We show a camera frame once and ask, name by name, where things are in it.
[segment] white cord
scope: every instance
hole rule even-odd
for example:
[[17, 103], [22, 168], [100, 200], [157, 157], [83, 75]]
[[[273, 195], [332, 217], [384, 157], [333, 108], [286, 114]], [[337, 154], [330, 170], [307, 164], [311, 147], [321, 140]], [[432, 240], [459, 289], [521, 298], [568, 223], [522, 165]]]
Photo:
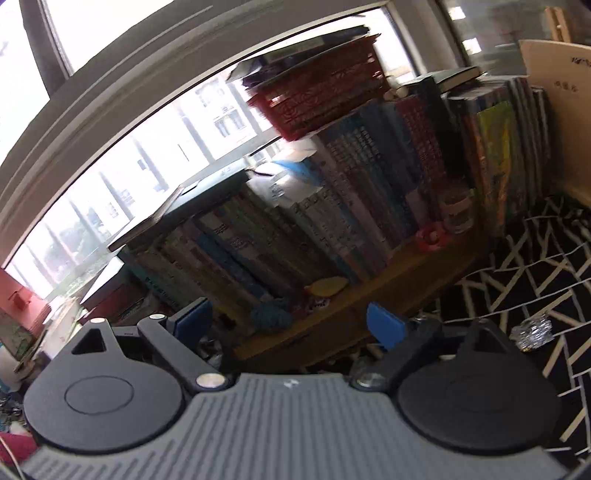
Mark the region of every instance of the white cord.
[[8, 446], [8, 444], [6, 443], [6, 441], [2, 438], [2, 435], [0, 435], [0, 442], [2, 442], [2, 445], [4, 446], [4, 448], [6, 449], [6, 451], [8, 452], [8, 454], [10, 455], [10, 458], [12, 459], [12, 463], [16, 467], [17, 472], [18, 472], [19, 476], [21, 477], [21, 480], [27, 480], [26, 477], [25, 477], [25, 474], [21, 470], [21, 466], [17, 462], [16, 457], [14, 456], [12, 450], [10, 449], [10, 447]]

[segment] wooden board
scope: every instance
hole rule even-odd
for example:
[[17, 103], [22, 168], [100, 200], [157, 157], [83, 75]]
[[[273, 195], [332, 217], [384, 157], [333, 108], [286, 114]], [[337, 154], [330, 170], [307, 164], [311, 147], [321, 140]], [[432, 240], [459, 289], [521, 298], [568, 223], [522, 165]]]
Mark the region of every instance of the wooden board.
[[370, 282], [351, 287], [330, 305], [289, 329], [257, 334], [238, 347], [247, 371], [272, 373], [319, 362], [369, 336], [365, 311], [371, 301], [401, 314], [416, 311], [457, 280], [484, 253], [484, 241], [470, 231], [442, 250], [425, 254], [414, 243], [400, 249], [391, 265]]
[[591, 207], [591, 47], [522, 40], [530, 84], [548, 94], [558, 186]]

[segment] red plastic crate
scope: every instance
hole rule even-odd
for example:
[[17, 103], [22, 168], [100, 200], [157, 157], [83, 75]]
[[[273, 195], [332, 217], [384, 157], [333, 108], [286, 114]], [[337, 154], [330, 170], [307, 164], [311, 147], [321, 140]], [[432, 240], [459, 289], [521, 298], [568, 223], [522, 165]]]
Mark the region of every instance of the red plastic crate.
[[248, 101], [283, 138], [297, 140], [388, 91], [378, 35], [331, 48], [257, 86]]

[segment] pink cloth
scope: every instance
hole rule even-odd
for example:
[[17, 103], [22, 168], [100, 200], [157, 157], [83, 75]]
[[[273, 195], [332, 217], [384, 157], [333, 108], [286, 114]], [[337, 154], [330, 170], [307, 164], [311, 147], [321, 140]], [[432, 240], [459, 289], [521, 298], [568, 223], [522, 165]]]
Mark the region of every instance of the pink cloth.
[[[23, 463], [37, 450], [37, 444], [32, 437], [12, 433], [0, 433], [0, 435], [12, 450], [18, 463]], [[6, 465], [12, 465], [12, 459], [2, 443], [0, 443], [0, 460]]]

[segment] window glass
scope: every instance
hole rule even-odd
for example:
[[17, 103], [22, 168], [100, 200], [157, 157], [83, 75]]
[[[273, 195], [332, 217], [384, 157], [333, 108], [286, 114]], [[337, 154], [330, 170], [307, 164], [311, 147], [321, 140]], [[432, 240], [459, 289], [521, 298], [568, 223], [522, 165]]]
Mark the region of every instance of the window glass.
[[[50, 9], [61, 3], [48, 0]], [[95, 8], [80, 3], [73, 7], [73, 16], [83, 8], [90, 15]], [[147, 4], [156, 8], [159, 3]], [[379, 9], [321, 25], [268, 50], [356, 25], [381, 34], [376, 47], [389, 74], [414, 77], [389, 17]], [[84, 34], [91, 35], [94, 28]], [[267, 145], [273, 138], [271, 124], [247, 106], [249, 95], [241, 80], [226, 83], [233, 67], [186, 91], [101, 156], [35, 226], [10, 262], [11, 274], [49, 300], [72, 293], [110, 260], [109, 241], [133, 218], [149, 215], [181, 182], [212, 165], [217, 172], [203, 181], [215, 183], [279, 152], [283, 140]], [[239, 147], [246, 142], [253, 153], [245, 157], [244, 147]]]
[[47, 101], [18, 0], [0, 3], [0, 164]]
[[[544, 12], [548, 3], [538, 0], [443, 0], [470, 63], [491, 74], [524, 74], [519, 40], [553, 40]], [[558, 0], [573, 41], [591, 44], [591, 12], [578, 0]]]
[[172, 0], [45, 0], [56, 35], [76, 71], [126, 30]]

